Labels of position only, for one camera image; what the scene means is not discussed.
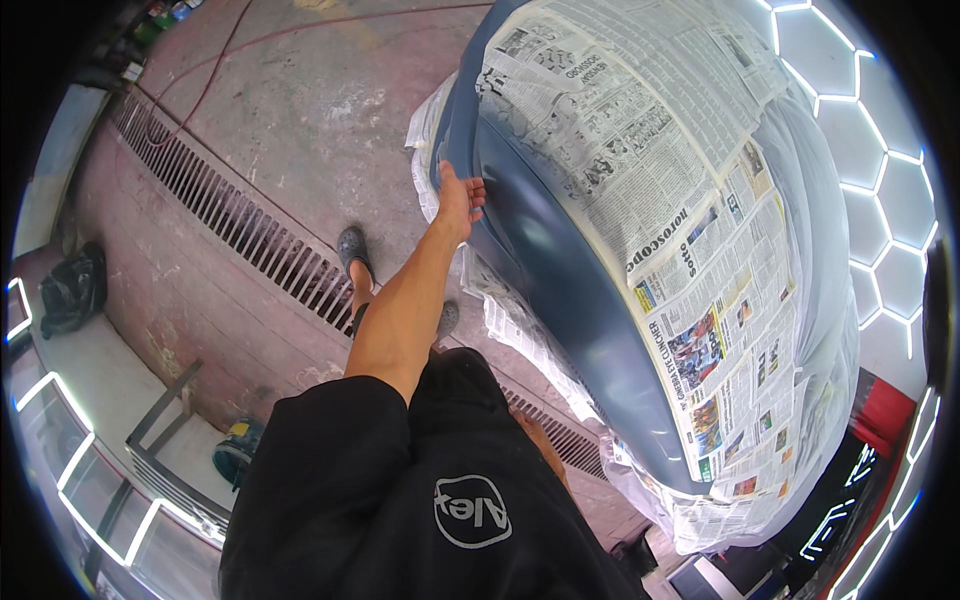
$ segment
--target foot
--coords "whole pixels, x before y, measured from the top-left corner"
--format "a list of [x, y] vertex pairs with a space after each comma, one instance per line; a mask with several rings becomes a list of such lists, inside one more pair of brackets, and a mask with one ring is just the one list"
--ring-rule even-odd
[[437, 340], [440, 342], [443, 338], [453, 333], [454, 327], [460, 321], [460, 308], [453, 300], [444, 302], [444, 308], [440, 311], [440, 322], [437, 324]]
[[337, 239], [337, 255], [344, 265], [344, 271], [353, 281], [354, 287], [358, 279], [362, 278], [362, 271], [359, 270], [363, 265], [363, 271], [370, 277], [370, 289], [373, 289], [375, 279], [373, 278], [373, 267], [370, 264], [370, 258], [367, 256], [367, 242], [364, 240], [363, 232], [360, 228], [349, 227], [344, 229]]

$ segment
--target bucket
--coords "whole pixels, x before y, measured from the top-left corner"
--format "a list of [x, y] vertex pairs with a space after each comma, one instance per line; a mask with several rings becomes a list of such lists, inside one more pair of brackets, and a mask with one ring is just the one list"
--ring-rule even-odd
[[177, 20], [170, 14], [170, 11], [164, 9], [163, 12], [154, 17], [154, 22], [156, 25], [166, 31], [170, 29], [170, 26], [177, 22]]
[[174, 8], [170, 9], [170, 14], [178, 21], [182, 21], [190, 14], [190, 11], [190, 7], [185, 2], [180, 1], [174, 5]]
[[156, 38], [160, 35], [160, 29], [154, 25], [153, 21], [144, 21], [136, 26], [132, 35], [137, 43], [146, 48], [156, 41]]
[[213, 466], [233, 486], [234, 492], [243, 484], [263, 428], [259, 420], [244, 417], [233, 424], [222, 442], [213, 446]]

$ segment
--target white lights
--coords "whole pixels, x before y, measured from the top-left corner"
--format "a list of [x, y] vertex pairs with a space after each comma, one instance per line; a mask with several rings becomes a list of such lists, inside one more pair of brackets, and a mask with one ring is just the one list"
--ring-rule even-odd
[[924, 182], [926, 184], [926, 191], [929, 195], [929, 199], [933, 202], [933, 187], [930, 185], [930, 178], [927, 176], [926, 167], [924, 165], [924, 151], [920, 151], [920, 157], [913, 157], [902, 152], [891, 150], [887, 145], [886, 140], [883, 137], [883, 134], [880, 132], [879, 127], [876, 124], [873, 116], [867, 110], [866, 105], [863, 104], [863, 101], [860, 99], [860, 61], [864, 59], [875, 59], [876, 56], [872, 52], [867, 50], [861, 50], [856, 48], [853, 42], [838, 28], [830, 19], [817, 7], [813, 6], [812, 2], [804, 2], [791, 4], [782, 7], [771, 7], [769, 3], [764, 0], [757, 0], [758, 4], [764, 9], [770, 12], [770, 23], [771, 31], [773, 33], [774, 40], [774, 52], [777, 56], [780, 55], [780, 29], [778, 26], [778, 14], [784, 14], [785, 12], [795, 12], [795, 11], [804, 11], [810, 10], [817, 17], [823, 21], [823, 23], [843, 42], [843, 44], [850, 50], [853, 54], [853, 95], [845, 96], [839, 94], [821, 94], [810, 84], [810, 82], [803, 76], [796, 68], [793, 67], [789, 62], [787, 62], [783, 57], [780, 57], [780, 60], [783, 63], [783, 66], [786, 67], [788, 71], [797, 79], [797, 82], [804, 87], [804, 89], [813, 97], [813, 116], [816, 118], [820, 114], [820, 108], [823, 102], [846, 102], [846, 103], [856, 103], [857, 107], [860, 109], [860, 112], [863, 113], [863, 118], [867, 121], [867, 124], [870, 126], [870, 129], [874, 132], [874, 137], [876, 138], [877, 144], [883, 150], [883, 161], [880, 164], [879, 173], [876, 176], [876, 183], [874, 184], [873, 189], [868, 189], [861, 187], [859, 185], [852, 185], [849, 183], [840, 183], [840, 188], [848, 192], [853, 192], [855, 194], [861, 194], [864, 196], [873, 197], [874, 204], [876, 205], [876, 210], [880, 215], [880, 222], [883, 224], [883, 232], [886, 235], [887, 242], [883, 250], [880, 252], [879, 257], [871, 265], [865, 265], [854, 260], [851, 260], [850, 265], [855, 269], [865, 271], [870, 274], [871, 282], [873, 283], [874, 292], [876, 293], [876, 305], [878, 309], [872, 314], [868, 315], [863, 319], [860, 324], [860, 331], [863, 331], [869, 327], [877, 317], [880, 315], [887, 315], [892, 317], [898, 323], [904, 324], [907, 327], [907, 341], [906, 341], [906, 355], [907, 360], [913, 360], [913, 323], [921, 315], [921, 310], [917, 311], [909, 318], [903, 317], [902, 315], [886, 308], [883, 305], [883, 298], [880, 295], [880, 288], [876, 281], [876, 267], [879, 266], [880, 262], [887, 256], [891, 248], [897, 248], [904, 250], [913, 254], [916, 254], [921, 258], [922, 267], [924, 273], [926, 273], [926, 250], [929, 248], [930, 244], [933, 242], [934, 234], [937, 230], [937, 224], [934, 222], [930, 233], [926, 237], [924, 246], [922, 248], [916, 248], [902, 242], [901, 240], [895, 240], [893, 234], [890, 230], [890, 224], [887, 221], [887, 216], [884, 214], [883, 206], [880, 204], [879, 197], [877, 193], [880, 189], [880, 184], [883, 182], [883, 176], [886, 172], [887, 162], [889, 159], [902, 160], [909, 164], [916, 165], [920, 167], [920, 171], [924, 176]]
[[876, 460], [874, 456], [874, 449], [870, 447], [869, 444], [864, 444], [863, 449], [860, 450], [860, 458], [857, 459], [856, 465], [853, 466], [853, 470], [850, 471], [850, 476], [847, 477], [847, 483], [844, 484], [844, 488], [848, 488], [853, 483], [863, 479], [863, 477], [870, 472], [870, 467], [868, 465], [872, 464]]
[[73, 453], [73, 456], [70, 457], [70, 462], [66, 464], [66, 467], [63, 469], [63, 474], [60, 476], [60, 479], [57, 480], [57, 491], [63, 492], [63, 488], [66, 487], [66, 482], [70, 480], [70, 475], [73, 474], [73, 470], [77, 468], [77, 465], [80, 463], [80, 459], [84, 457], [86, 449], [93, 444], [93, 439], [96, 436], [93, 435], [91, 431], [86, 435], [86, 438], [80, 442], [80, 446], [77, 448], [77, 451]]
[[150, 524], [154, 522], [154, 517], [156, 517], [157, 511], [161, 508], [199, 531], [205, 538], [210, 538], [220, 543], [223, 543], [226, 539], [216, 529], [208, 527], [201, 519], [188, 515], [170, 500], [157, 498], [154, 500], [154, 503], [150, 505], [143, 520], [140, 521], [140, 526], [136, 528], [136, 534], [130, 542], [130, 548], [127, 550], [127, 556], [123, 561], [124, 565], [130, 566], [133, 564], [133, 559], [136, 558], [136, 553], [140, 549], [140, 544], [143, 543], [143, 539], [147, 535], [147, 530], [150, 529]]
[[70, 408], [73, 409], [74, 415], [77, 416], [77, 419], [86, 427], [87, 431], [93, 431], [93, 423], [90, 421], [90, 417], [86, 415], [84, 409], [80, 407], [80, 404], [77, 402], [77, 399], [70, 394], [70, 390], [66, 387], [66, 384], [63, 383], [63, 379], [60, 377], [60, 374], [55, 371], [50, 371], [47, 374], [43, 375], [43, 378], [40, 379], [34, 387], [16, 402], [16, 412], [20, 412], [23, 408], [34, 399], [40, 390], [44, 388], [51, 381], [57, 384], [57, 387], [60, 388], [60, 392], [63, 394], [63, 397], [66, 398], [67, 404], [70, 405]]
[[[12, 288], [16, 282], [17, 280], [12, 281], [8, 286], [8, 289]], [[60, 474], [60, 477], [57, 480], [57, 497], [60, 499], [60, 502], [63, 503], [63, 506], [66, 507], [67, 512], [69, 512], [74, 520], [76, 520], [77, 523], [84, 529], [84, 531], [86, 531], [86, 534], [89, 535], [97, 543], [97, 545], [99, 545], [103, 551], [107, 553], [108, 556], [122, 566], [131, 566], [133, 564], [133, 560], [136, 558], [136, 554], [139, 551], [140, 546], [147, 535], [147, 531], [149, 530], [151, 523], [153, 523], [154, 518], [156, 517], [156, 513], [160, 509], [163, 509], [170, 515], [173, 515], [185, 525], [196, 529], [197, 532], [203, 537], [209, 540], [216, 540], [220, 542], [221, 545], [223, 544], [226, 538], [216, 529], [216, 526], [213, 523], [203, 519], [202, 517], [197, 518], [196, 516], [189, 515], [166, 498], [157, 498], [150, 505], [150, 508], [147, 510], [147, 514], [144, 515], [143, 519], [140, 521], [140, 524], [136, 529], [136, 534], [131, 540], [130, 547], [127, 549], [126, 556], [120, 556], [120, 554], [97, 533], [96, 529], [86, 521], [84, 516], [80, 514], [80, 511], [77, 510], [77, 507], [75, 507], [66, 494], [63, 493], [63, 489], [66, 487], [67, 482], [69, 482], [70, 477], [76, 471], [80, 461], [96, 441], [96, 435], [93, 432], [93, 424], [90, 422], [89, 417], [80, 407], [80, 404], [77, 402], [76, 398], [74, 398], [70, 393], [69, 388], [67, 388], [66, 384], [64, 384], [60, 375], [56, 372], [46, 373], [22, 398], [16, 402], [16, 411], [17, 413], [21, 412], [30, 403], [30, 401], [51, 382], [55, 383], [60, 389], [60, 396], [66, 400], [67, 404], [70, 405], [70, 408], [77, 416], [77, 419], [84, 425], [87, 431], [86, 437], [77, 447], [77, 450], [74, 452], [73, 456], [70, 457], [66, 467], [63, 469], [63, 473]]]
[[17, 287], [20, 290], [20, 301], [23, 303], [23, 312], [27, 314], [27, 318], [21, 321], [7, 332], [7, 341], [9, 342], [16, 337], [18, 333], [30, 326], [34, 322], [34, 313], [30, 310], [30, 303], [27, 302], [27, 292], [23, 289], [23, 279], [20, 277], [15, 277], [10, 280], [10, 283], [7, 284], [7, 293], [10, 292], [13, 287]]
[[824, 549], [821, 546], [813, 545], [814, 542], [820, 543], [827, 539], [830, 535], [830, 532], [833, 531], [833, 526], [829, 523], [838, 518], [843, 518], [849, 513], [844, 510], [845, 507], [850, 506], [855, 502], [853, 498], [847, 500], [843, 504], [837, 504], [827, 511], [827, 515], [824, 516], [824, 520], [820, 521], [820, 525], [817, 526], [817, 529], [813, 532], [813, 535], [810, 536], [810, 539], [804, 544], [804, 547], [800, 549], [800, 556], [804, 557], [808, 561], [815, 561], [816, 558], [810, 554], [811, 552], [823, 552]]
[[[933, 429], [937, 424], [937, 416], [940, 412], [940, 397], [937, 396], [935, 404], [930, 408], [930, 396], [932, 391], [927, 388], [926, 394], [924, 395], [924, 401], [920, 405], [920, 409], [917, 411], [917, 416], [913, 421], [913, 428], [910, 432], [910, 440], [907, 442], [906, 452], [903, 455], [903, 458], [907, 462], [907, 470], [903, 475], [903, 479], [900, 482], [900, 489], [897, 491], [897, 495], [894, 496], [894, 501], [890, 505], [890, 511], [876, 524], [874, 531], [870, 533], [870, 536], [864, 540], [863, 544], [857, 548], [856, 553], [853, 555], [853, 558], [850, 561], [850, 564], [843, 570], [840, 574], [840, 577], [837, 578], [836, 582], [833, 584], [833, 587], [830, 589], [829, 594], [827, 595], [827, 600], [855, 600], [857, 594], [859, 593], [860, 588], [867, 582], [867, 579], [870, 577], [870, 574], [873, 572], [876, 564], [880, 561], [880, 558], [883, 556], [883, 552], [886, 551], [887, 546], [890, 543], [890, 539], [893, 537], [895, 531], [906, 521], [907, 516], [913, 510], [913, 507], [916, 506], [917, 500], [920, 499], [922, 492], [918, 492], [911, 500], [910, 504], [906, 507], [906, 510], [903, 511], [903, 514], [900, 515], [900, 518], [894, 517], [894, 512], [897, 510], [900, 502], [903, 500], [904, 492], [906, 491], [907, 484], [910, 483], [911, 477], [913, 476], [913, 467], [916, 464], [918, 458], [920, 458], [921, 453], [923, 453], [926, 448], [926, 444], [929, 441], [930, 437], [933, 435]], [[927, 426], [923, 440], [920, 442], [920, 445], [917, 446], [914, 450], [915, 442], [918, 439], [918, 434], [920, 430], [921, 423], [925, 420], [924, 415], [927, 410], [933, 411], [933, 417], [930, 420], [930, 424]], [[866, 550], [871, 548], [871, 542], [876, 539], [877, 536], [883, 536], [883, 543], [876, 550], [876, 553], [871, 557], [869, 552]], [[850, 589], [849, 583], [847, 582], [848, 576], [855, 567], [859, 565], [862, 566], [862, 561], [870, 561], [870, 564], [867, 566], [863, 575], [860, 576], [860, 579], [857, 580], [857, 583]], [[843, 596], [839, 599], [836, 598], [837, 594], [841, 591], [848, 589]]]

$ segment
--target logo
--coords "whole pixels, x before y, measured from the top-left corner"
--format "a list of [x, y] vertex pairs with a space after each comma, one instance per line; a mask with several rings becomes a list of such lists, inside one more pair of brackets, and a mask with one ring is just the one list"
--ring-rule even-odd
[[710, 458], [700, 459], [697, 465], [700, 467], [700, 481], [713, 481], [713, 476], [710, 472]]
[[433, 516], [440, 533], [461, 548], [483, 548], [514, 532], [500, 491], [483, 475], [438, 479]]

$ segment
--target concrete floor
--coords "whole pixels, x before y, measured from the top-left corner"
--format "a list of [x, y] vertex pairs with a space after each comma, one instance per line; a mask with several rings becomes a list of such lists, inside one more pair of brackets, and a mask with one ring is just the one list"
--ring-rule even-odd
[[[231, 47], [295, 25], [402, 10], [414, 0], [254, 0]], [[454, 0], [434, 0], [450, 6]], [[179, 73], [216, 56], [242, 0], [206, 0], [149, 52], [140, 86], [156, 96]], [[366, 233], [377, 279], [402, 265], [426, 229], [403, 148], [410, 115], [456, 70], [485, 7], [449, 8], [323, 25], [272, 37], [224, 59], [186, 129], [277, 209], [327, 245], [348, 225]], [[213, 65], [162, 99], [178, 121], [200, 97]], [[107, 252], [105, 312], [140, 358], [170, 383], [195, 358], [204, 367], [189, 401], [215, 427], [270, 415], [274, 402], [342, 374], [348, 340], [331, 336], [231, 264], [225, 245], [197, 232], [195, 218], [116, 130], [101, 123], [75, 179], [78, 229]], [[447, 295], [461, 320], [448, 346], [471, 346], [501, 383], [582, 435], [546, 379], [487, 337], [482, 302], [464, 294], [454, 260]], [[571, 487], [605, 547], [646, 523], [609, 484], [581, 473]]]

